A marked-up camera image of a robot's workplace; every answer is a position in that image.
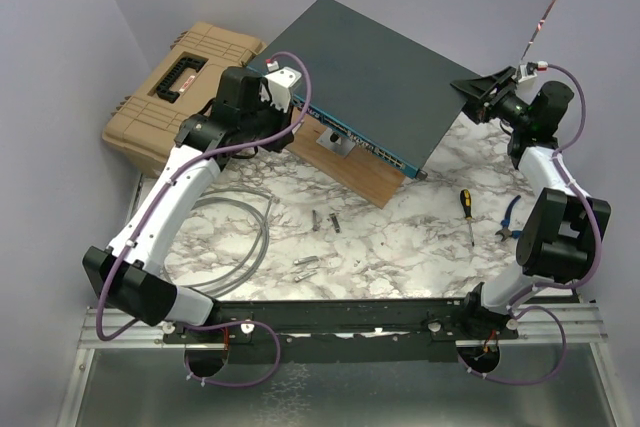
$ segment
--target marble table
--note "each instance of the marble table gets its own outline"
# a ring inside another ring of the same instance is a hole
[[[514,259],[516,241],[495,235],[514,196],[522,199],[512,228],[522,228],[535,203],[524,177],[507,156],[508,136],[497,124],[474,125],[464,115],[429,158],[424,181],[407,179],[378,209],[291,153],[261,151],[234,160],[216,189],[246,186],[273,195],[271,242],[254,276],[229,300],[315,300],[463,296],[499,274]],[[153,181],[145,182],[148,192]],[[459,201],[473,198],[471,247]],[[264,211],[267,201],[229,193]],[[321,228],[312,230],[312,209]],[[335,212],[336,233],[328,216]],[[178,284],[203,282],[228,271],[248,252],[258,227],[245,211],[209,205],[192,211],[176,236],[166,267]],[[294,266],[300,257],[318,262]],[[317,273],[296,283],[294,277]]]

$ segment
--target screwdriver handle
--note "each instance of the screwdriver handle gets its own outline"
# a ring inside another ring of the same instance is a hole
[[[464,218],[467,220],[471,220],[471,194],[467,189],[463,189],[460,191],[460,203],[462,204],[462,209],[464,210]]]

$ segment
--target gray hose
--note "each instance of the gray hose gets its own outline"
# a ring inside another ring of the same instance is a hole
[[[219,194],[223,192],[240,192],[240,193],[258,195],[268,199],[269,203],[267,204],[265,213],[262,214],[255,207],[247,204],[246,202],[242,202],[240,200],[235,200],[235,199],[228,199],[226,197],[217,197],[215,195],[212,195],[212,194]],[[215,203],[226,203],[226,204],[230,204],[245,210],[256,219],[258,226],[260,227],[260,231],[258,232],[258,235],[256,236],[256,239],[253,242],[253,245],[251,246],[251,248],[249,249],[249,252],[247,253],[247,255],[245,255],[245,257],[229,272],[215,279],[208,280],[206,282],[200,282],[197,284],[185,285],[185,287],[190,287],[196,290],[200,290],[203,293],[220,297],[222,295],[228,294],[229,292],[232,292],[233,290],[240,287],[243,283],[245,283],[258,270],[258,268],[260,267],[260,265],[262,264],[266,256],[267,249],[269,247],[270,235],[269,235],[268,216],[269,216],[269,211],[271,209],[272,200],[273,199],[269,194],[266,194],[259,190],[249,189],[249,188],[220,189],[213,192],[207,192],[200,199],[198,199],[198,201],[194,204],[193,209],[197,209],[197,208],[210,205],[210,204],[215,204]],[[222,285],[215,285],[215,284],[219,284],[219,282],[222,280],[228,279],[233,274],[240,271],[246,265],[248,260],[251,258],[251,256],[255,252],[256,247],[261,239],[262,239],[262,244],[260,246],[260,250],[258,251],[258,255],[256,256],[256,259],[249,266],[249,269],[245,273],[240,275],[238,278],[230,282],[224,283]],[[169,272],[167,271],[165,266],[163,266],[163,273],[165,277],[169,281],[171,281],[171,277],[169,276]]]

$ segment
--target gray floor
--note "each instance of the gray floor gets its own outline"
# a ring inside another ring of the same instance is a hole
[[[103,426],[613,426],[588,345],[535,387],[475,379],[458,364],[285,364],[245,390],[186,381],[178,350],[98,350],[78,425]],[[510,346],[496,373],[533,378],[557,347]],[[265,366],[234,366],[228,380]]]

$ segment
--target metal frame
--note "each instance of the metal frame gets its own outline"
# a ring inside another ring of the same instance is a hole
[[[128,218],[136,209],[142,189],[143,176],[136,183],[129,206]],[[626,399],[625,391],[615,370],[608,347],[608,335],[604,322],[596,304],[591,303],[560,303],[545,304],[563,322],[567,341],[573,344],[589,344],[598,370],[600,381],[611,410],[614,422],[619,427],[632,427],[633,417]],[[163,342],[165,332],[162,325],[150,327],[138,324],[126,331],[112,342],[101,342],[95,334],[95,309],[88,308],[85,321],[80,333],[78,351],[70,375],[67,392],[64,398],[58,427],[77,425],[84,393],[89,381],[91,366],[96,350],[100,349],[207,349],[222,350],[221,343],[182,343],[166,344]],[[124,325],[131,317],[116,309],[107,309],[104,315],[104,325],[107,329]],[[559,343],[560,335],[555,323],[542,312],[531,312],[518,325],[519,338],[503,339],[501,345],[535,345]],[[371,336],[401,334],[401,332],[371,332]],[[291,339],[303,337],[306,334],[288,333]],[[457,347],[480,345],[478,340],[457,340]]]

